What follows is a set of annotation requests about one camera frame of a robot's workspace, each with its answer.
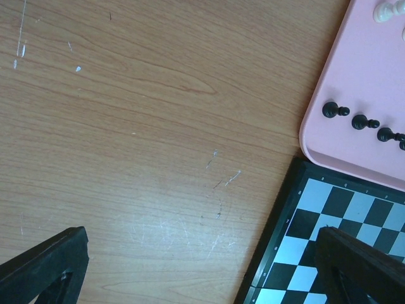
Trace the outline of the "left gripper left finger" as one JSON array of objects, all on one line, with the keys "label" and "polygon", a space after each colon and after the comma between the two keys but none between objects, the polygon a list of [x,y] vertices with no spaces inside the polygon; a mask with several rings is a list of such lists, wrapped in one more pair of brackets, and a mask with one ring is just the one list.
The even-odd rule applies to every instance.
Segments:
[{"label": "left gripper left finger", "polygon": [[70,227],[1,264],[1,303],[76,303],[87,245],[85,227]]}]

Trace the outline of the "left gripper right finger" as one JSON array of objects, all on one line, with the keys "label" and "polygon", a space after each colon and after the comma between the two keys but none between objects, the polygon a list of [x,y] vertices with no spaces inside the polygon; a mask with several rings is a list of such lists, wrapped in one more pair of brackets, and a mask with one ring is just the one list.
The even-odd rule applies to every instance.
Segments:
[{"label": "left gripper right finger", "polygon": [[404,264],[340,229],[319,230],[315,265],[329,303],[404,303]]}]

